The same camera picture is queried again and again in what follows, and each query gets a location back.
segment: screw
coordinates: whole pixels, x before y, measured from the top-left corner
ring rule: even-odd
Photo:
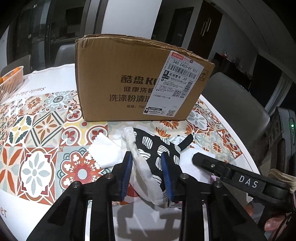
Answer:
[[[105,174],[105,178],[107,178],[107,179],[112,179],[113,177],[114,177],[114,175],[112,173]]]
[[[219,182],[219,181],[214,181],[214,185],[215,185],[215,187],[217,187],[217,188],[220,188],[220,187],[223,186],[222,182]]]
[[[75,181],[73,182],[73,188],[78,188],[80,186],[80,182],[79,181]]]
[[[182,174],[180,175],[180,177],[181,177],[182,179],[187,179],[187,178],[189,178],[189,175],[188,175],[187,173],[182,173]]]

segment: white cloth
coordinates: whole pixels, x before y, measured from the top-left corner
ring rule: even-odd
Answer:
[[[158,182],[152,177],[148,163],[138,151],[133,127],[129,126],[123,129],[121,143],[121,151],[123,153],[130,151],[133,155],[133,167],[130,178],[132,187],[145,200],[155,205],[164,204],[166,198]]]
[[[185,137],[176,137],[170,141],[178,145],[184,138]],[[198,152],[210,157],[215,157],[215,155],[204,151],[195,143],[191,143],[190,145],[194,148],[187,147],[180,154],[179,166],[182,172],[193,176],[200,182],[210,183],[211,173],[193,165],[192,157]],[[100,133],[95,138],[93,144],[88,148],[88,152],[101,168],[111,167],[121,163],[127,151],[130,151],[133,156],[133,167],[130,178],[132,187],[140,197],[155,205],[166,203],[167,200],[159,183],[153,178],[147,161],[138,151],[133,127],[123,129],[121,143],[119,140],[114,143],[108,137]]]
[[[121,154],[120,146],[116,145],[104,134],[99,133],[93,144],[88,148],[89,154],[100,168],[112,167],[122,163],[124,155]]]

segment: orange basket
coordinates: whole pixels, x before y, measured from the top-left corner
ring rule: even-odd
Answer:
[[[19,68],[20,70],[18,70],[15,74],[10,76],[6,81],[0,84],[0,103],[3,103],[5,100],[7,100],[18,89],[18,87],[20,87],[20,84],[23,82],[24,67],[20,66]],[[11,75],[12,72],[13,70],[5,74],[3,77]]]

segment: tile pattern print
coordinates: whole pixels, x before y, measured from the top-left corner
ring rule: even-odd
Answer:
[[[58,148],[24,148],[20,163],[17,196],[52,205],[55,202],[54,176]]]
[[[1,147],[0,188],[12,195],[16,195],[17,175],[22,152],[22,147]]]
[[[80,109],[69,109],[60,146],[90,145],[99,133],[108,136],[107,122],[86,122]]]
[[[26,138],[26,146],[58,147],[66,114],[66,110],[38,113]]]
[[[32,127],[33,118],[34,116],[32,115],[18,117],[8,133],[5,145],[24,146],[25,138]]]
[[[222,161],[242,154],[201,100],[184,121],[88,123],[82,118],[77,91],[48,93],[0,105],[0,188],[52,205],[72,181],[95,181],[112,170],[96,166],[87,147],[99,133],[120,138],[126,126],[164,138],[191,133],[196,144]],[[128,202],[137,199],[132,187],[129,193]]]

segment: barcode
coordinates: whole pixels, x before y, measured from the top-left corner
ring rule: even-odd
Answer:
[[[169,110],[168,113],[166,114],[167,116],[173,116],[175,113],[175,110]]]
[[[180,98],[184,98],[185,95],[188,93],[190,87],[192,86],[193,82],[192,81],[189,81],[187,83],[187,85],[185,86],[184,90],[182,91],[182,94],[180,95]]]
[[[173,64],[169,64],[168,65],[168,70],[171,70],[171,71],[174,71],[178,74],[181,74],[183,76],[186,76],[186,77],[189,77],[189,78],[192,78],[192,79],[195,79],[196,77],[196,74],[186,70],[186,69],[183,69],[183,68],[180,68],[176,65],[173,65]]]

